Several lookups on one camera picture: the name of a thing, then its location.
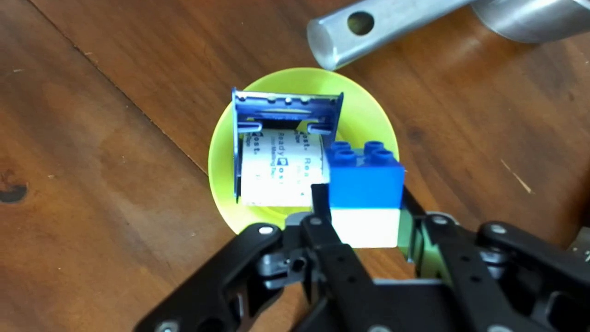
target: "white lego brick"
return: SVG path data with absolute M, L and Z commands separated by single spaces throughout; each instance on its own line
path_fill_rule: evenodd
M 332 227 L 352 247 L 396 247 L 400 210 L 332 206 Z

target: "yellow-green plate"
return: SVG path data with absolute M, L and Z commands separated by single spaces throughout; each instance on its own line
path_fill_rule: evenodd
M 243 90 L 288 94 L 345 92 L 337 140 L 347 140 L 354 147 L 361 147 L 367 140 L 382 140 L 385 147 L 391 149 L 398 159 L 398 142 L 387 114 L 363 87 L 345 76 L 319 68 L 288 68 L 264 76 Z M 291 212 L 306 212 L 306 208 L 243 206 L 236 203 L 232 133 L 234 123 L 231 103 L 225 107 L 208 147 L 208 184 L 227 225 L 234 232 L 240 232 L 256 221 L 267 221 L 284 227 L 284 219 Z

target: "wood grain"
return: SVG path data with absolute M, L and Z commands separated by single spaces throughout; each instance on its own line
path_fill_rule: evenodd
M 0 330 L 129 330 L 214 254 L 232 234 L 203 171 L 231 88 L 315 66 L 304 26 L 345 4 L 6 0 Z M 572 240 L 590 201 L 590 35 L 524 46 L 461 9 L 341 74 L 387 111 L 426 208 Z M 411 275 L 395 251 L 360 256 Z M 288 289 L 256 330 L 301 310 Z
M 229 90 L 315 64 L 304 26 L 345 5 L 35 4 L 203 170 Z M 590 35 L 524 46 L 461 9 L 341 72 L 387 109 L 408 184 L 426 208 L 470 229 L 513 221 L 566 245 L 590 192 L 588 53 Z
M 35 7 L 0 42 L 0 330 L 131 330 L 231 238 L 207 177 Z

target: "silver metal bar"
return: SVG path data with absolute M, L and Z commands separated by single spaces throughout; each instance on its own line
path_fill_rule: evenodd
M 590 31 L 590 0 L 478 0 L 479 20 L 518 42 L 549 42 Z
M 315 61 L 341 68 L 472 0 L 363 0 L 308 24 Z

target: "screw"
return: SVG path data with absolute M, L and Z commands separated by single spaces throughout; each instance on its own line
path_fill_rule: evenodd
M 384 326 L 384 325 L 372 325 L 369 332 L 391 332 L 391 330 L 389 326 Z
M 321 218 L 313 216 L 313 218 L 310 218 L 310 223 L 312 225 L 323 225 L 325 221 Z
M 513 328 L 503 326 L 503 325 L 492 325 L 487 328 L 487 332 L 513 332 Z
M 260 229 L 258 229 L 258 234 L 273 234 L 273 232 L 275 232 L 273 227 L 260 227 Z
M 159 325 L 159 328 L 155 328 L 157 332 L 179 332 L 181 328 L 179 328 L 179 323 L 175 323 L 175 321 L 162 321 L 160 325 Z
M 490 225 L 490 230 L 496 232 L 496 234 L 505 234 L 507 232 L 507 229 L 503 225 L 498 225 L 498 223 Z
M 439 214 L 433 216 L 431 221 L 437 223 L 437 225 L 446 225 L 448 223 L 448 219 L 444 216 L 439 216 Z

